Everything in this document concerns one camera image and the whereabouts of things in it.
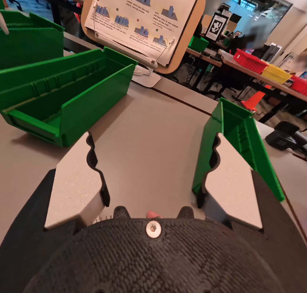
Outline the red plastic bin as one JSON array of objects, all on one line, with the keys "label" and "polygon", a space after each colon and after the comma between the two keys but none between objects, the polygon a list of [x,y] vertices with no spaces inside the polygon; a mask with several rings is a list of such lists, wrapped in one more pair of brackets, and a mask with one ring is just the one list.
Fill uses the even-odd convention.
[{"label": "red plastic bin", "polygon": [[264,69],[269,66],[269,64],[258,57],[253,56],[241,49],[237,49],[236,53],[233,55],[233,59],[242,67],[247,68],[257,74],[262,74]]},{"label": "red plastic bin", "polygon": [[292,90],[307,96],[307,80],[297,76],[292,76],[290,80],[292,81],[290,86]]}]

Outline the black device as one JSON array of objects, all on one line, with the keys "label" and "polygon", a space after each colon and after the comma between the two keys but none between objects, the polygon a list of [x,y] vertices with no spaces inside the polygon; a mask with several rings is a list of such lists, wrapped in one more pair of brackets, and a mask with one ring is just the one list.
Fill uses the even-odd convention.
[{"label": "black device", "polygon": [[305,155],[307,152],[306,136],[300,132],[298,126],[287,121],[279,122],[274,130],[265,137],[265,141],[280,151],[300,149]]}]

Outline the orange traffic cone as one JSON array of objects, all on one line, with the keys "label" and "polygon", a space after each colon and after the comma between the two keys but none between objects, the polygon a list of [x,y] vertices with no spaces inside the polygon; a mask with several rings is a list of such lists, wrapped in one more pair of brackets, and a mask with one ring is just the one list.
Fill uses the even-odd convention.
[{"label": "orange traffic cone", "polygon": [[264,96],[265,92],[257,91],[246,101],[241,101],[241,104],[245,109],[249,110],[250,112],[256,112],[257,111],[256,105],[262,100]]}]

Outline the yellow plastic bin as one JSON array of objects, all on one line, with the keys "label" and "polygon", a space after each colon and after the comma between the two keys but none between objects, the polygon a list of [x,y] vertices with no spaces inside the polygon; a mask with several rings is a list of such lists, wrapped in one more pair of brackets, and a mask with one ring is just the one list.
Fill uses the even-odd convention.
[{"label": "yellow plastic bin", "polygon": [[269,64],[261,73],[262,76],[278,83],[284,84],[289,79],[291,79],[292,75],[289,72],[286,72],[279,67],[276,67],[273,64]]}]

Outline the wooden table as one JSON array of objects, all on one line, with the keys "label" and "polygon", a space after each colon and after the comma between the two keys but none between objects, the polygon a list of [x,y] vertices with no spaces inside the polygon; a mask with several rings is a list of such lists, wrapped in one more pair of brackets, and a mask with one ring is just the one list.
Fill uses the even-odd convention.
[{"label": "wooden table", "polygon": [[251,76],[255,79],[263,81],[263,82],[269,84],[270,86],[272,86],[276,89],[279,89],[279,90],[281,90],[281,91],[283,91],[287,94],[293,95],[296,98],[301,99],[305,102],[307,101],[307,97],[305,95],[303,95],[303,94],[301,94],[297,91],[294,91],[293,89],[287,87],[286,85],[279,84],[276,81],[273,81],[273,80],[271,80],[271,79],[269,79],[269,78],[267,78],[267,77],[265,77],[261,74],[253,72],[253,71],[241,66],[240,64],[238,64],[237,61],[235,61],[233,59],[233,55],[226,53],[225,51],[221,51],[221,62],[218,62],[218,61],[215,61],[215,60],[213,60],[209,57],[203,56],[201,53],[198,53],[198,52],[196,52],[196,51],[194,51],[190,48],[187,48],[186,52],[195,56],[195,57],[201,58],[202,60],[204,60],[204,61],[206,61],[206,62],[208,62],[212,65],[215,65],[217,67],[221,67],[222,64],[228,65],[228,66],[230,66],[234,69],[237,69],[237,70],[239,70],[239,71],[241,71],[241,72],[243,72],[243,73],[245,73],[245,74],[247,74],[247,75],[249,75],[249,76]]}]

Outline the printed instruction sheet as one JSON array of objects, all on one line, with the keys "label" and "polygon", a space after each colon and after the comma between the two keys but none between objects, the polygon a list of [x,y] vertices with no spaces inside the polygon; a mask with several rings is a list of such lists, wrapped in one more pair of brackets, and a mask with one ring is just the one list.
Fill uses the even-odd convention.
[{"label": "printed instruction sheet", "polygon": [[85,26],[162,66],[170,63],[196,0],[92,0]]}]

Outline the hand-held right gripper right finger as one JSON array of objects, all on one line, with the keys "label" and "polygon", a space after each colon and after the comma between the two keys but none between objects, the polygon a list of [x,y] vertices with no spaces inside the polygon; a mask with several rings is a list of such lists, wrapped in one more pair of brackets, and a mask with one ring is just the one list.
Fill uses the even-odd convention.
[{"label": "hand-held right gripper right finger", "polygon": [[262,230],[253,169],[222,133],[216,133],[209,170],[203,175],[197,206],[206,219],[232,228],[236,222],[252,230]]}]

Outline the black white marker tag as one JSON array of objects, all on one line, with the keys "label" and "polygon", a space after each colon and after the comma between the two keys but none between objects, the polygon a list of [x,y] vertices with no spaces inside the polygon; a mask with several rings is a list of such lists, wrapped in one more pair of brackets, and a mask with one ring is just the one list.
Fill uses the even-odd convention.
[{"label": "black white marker tag", "polygon": [[215,12],[208,29],[205,32],[204,38],[209,41],[217,41],[218,37],[221,35],[223,29],[225,28],[229,17]]}]

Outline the white stand base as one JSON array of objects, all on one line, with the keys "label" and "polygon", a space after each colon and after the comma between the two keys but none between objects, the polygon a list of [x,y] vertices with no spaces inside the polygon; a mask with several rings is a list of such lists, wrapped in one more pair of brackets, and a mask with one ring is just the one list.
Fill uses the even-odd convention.
[{"label": "white stand base", "polygon": [[132,81],[146,87],[153,88],[159,81],[161,76],[153,72],[152,68],[137,65],[133,72]]}]

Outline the wooden board stand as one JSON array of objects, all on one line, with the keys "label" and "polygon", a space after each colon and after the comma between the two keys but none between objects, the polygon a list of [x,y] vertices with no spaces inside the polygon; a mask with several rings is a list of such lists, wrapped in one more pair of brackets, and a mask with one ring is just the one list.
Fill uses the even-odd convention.
[{"label": "wooden board stand", "polygon": [[82,9],[82,14],[81,14],[81,25],[82,25],[82,30],[85,33],[85,35],[88,38],[90,38],[92,41],[95,41],[99,43],[100,45],[103,45],[121,54],[124,54],[127,57],[130,57],[138,61],[139,63],[145,65],[146,67],[153,68],[156,72],[163,74],[163,75],[170,74],[179,67],[179,64],[183,58],[183,55],[185,54],[188,48],[188,44],[194,34],[194,31],[205,9],[205,0],[196,0],[193,8],[191,9],[189,19],[186,22],[186,25],[184,27],[184,30],[182,31],[179,41],[177,42],[176,47],[174,47],[174,51],[170,59],[170,62],[167,66],[163,66],[159,64],[158,62],[152,63],[154,59],[146,57],[145,55],[139,52],[136,52],[117,42],[114,42],[113,40],[109,39],[108,37],[104,35],[96,37],[96,33],[93,30],[88,29],[85,25],[86,17],[88,13],[92,11],[93,9],[91,6],[92,2],[93,0],[84,0],[83,2],[83,9]]}]

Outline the green plastic bin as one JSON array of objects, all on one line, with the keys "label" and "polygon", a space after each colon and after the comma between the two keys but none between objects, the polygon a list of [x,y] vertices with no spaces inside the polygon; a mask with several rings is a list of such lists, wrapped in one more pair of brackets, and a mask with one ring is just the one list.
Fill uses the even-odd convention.
[{"label": "green plastic bin", "polygon": [[9,34],[0,32],[0,69],[63,57],[64,27],[36,14],[1,10]]},{"label": "green plastic bin", "polygon": [[202,37],[192,36],[190,43],[188,45],[188,48],[201,53],[205,51],[209,43],[210,43],[209,41],[207,41],[206,39]]},{"label": "green plastic bin", "polygon": [[105,47],[4,69],[1,115],[28,134],[69,147],[127,94],[137,64]]},{"label": "green plastic bin", "polygon": [[204,173],[209,171],[216,133],[222,133],[253,170],[258,172],[279,202],[285,200],[280,182],[265,149],[251,112],[220,98],[206,122],[201,138],[192,191],[198,194]]}]

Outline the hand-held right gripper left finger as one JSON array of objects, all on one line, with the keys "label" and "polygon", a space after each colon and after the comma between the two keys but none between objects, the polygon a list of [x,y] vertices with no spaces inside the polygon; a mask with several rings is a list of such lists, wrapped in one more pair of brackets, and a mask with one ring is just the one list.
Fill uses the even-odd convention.
[{"label": "hand-held right gripper left finger", "polygon": [[45,229],[53,229],[69,221],[83,226],[95,223],[110,194],[98,164],[94,140],[89,131],[57,164],[48,205]]}]

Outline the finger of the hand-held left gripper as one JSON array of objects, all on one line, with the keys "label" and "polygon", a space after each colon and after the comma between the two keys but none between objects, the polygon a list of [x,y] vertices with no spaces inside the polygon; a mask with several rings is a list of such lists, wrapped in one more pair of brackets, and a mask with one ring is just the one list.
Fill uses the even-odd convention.
[{"label": "finger of the hand-held left gripper", "polygon": [[5,22],[5,19],[2,15],[2,13],[0,12],[0,28],[2,29],[2,31],[6,34],[6,35],[9,35],[9,29],[6,25],[6,22]]}]

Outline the grey desk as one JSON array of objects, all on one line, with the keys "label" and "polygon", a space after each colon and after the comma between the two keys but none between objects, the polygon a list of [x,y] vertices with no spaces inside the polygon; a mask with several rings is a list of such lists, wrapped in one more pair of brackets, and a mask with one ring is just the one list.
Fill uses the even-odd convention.
[{"label": "grey desk", "polygon": [[[128,93],[90,132],[97,168],[111,196],[99,220],[123,205],[132,217],[149,210],[175,217],[196,206],[192,183],[205,123],[217,102],[162,78],[153,88],[131,81]],[[44,176],[68,152],[9,125],[1,116],[0,239]]]}]

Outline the large window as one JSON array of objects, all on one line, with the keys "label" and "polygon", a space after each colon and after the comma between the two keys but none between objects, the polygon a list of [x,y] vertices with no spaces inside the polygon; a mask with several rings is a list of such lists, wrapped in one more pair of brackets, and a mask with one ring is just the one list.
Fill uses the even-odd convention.
[{"label": "large window", "polygon": [[228,6],[229,21],[233,24],[227,32],[244,32],[251,21],[268,19],[271,30],[281,21],[293,6],[286,0],[206,0],[204,15],[213,16],[221,5]]}]

